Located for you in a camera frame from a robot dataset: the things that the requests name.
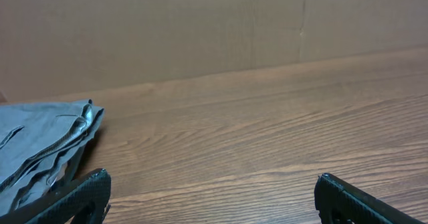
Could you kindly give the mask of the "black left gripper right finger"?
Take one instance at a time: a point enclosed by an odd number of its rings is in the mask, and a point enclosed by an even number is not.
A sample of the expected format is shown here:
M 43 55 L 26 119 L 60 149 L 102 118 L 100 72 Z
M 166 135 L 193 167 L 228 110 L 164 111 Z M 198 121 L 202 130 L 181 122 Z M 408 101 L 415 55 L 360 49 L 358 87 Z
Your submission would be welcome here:
M 314 202 L 322 224 L 423 224 L 330 173 L 318 177 Z

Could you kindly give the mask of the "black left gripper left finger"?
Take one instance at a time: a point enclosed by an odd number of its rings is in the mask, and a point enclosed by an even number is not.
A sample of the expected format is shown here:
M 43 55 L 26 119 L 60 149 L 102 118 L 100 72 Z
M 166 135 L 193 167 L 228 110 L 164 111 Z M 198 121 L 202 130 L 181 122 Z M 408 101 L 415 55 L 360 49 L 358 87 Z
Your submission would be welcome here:
M 111 177 L 95 169 L 34 202 L 1 216 L 4 224 L 101 224 L 110 208 Z

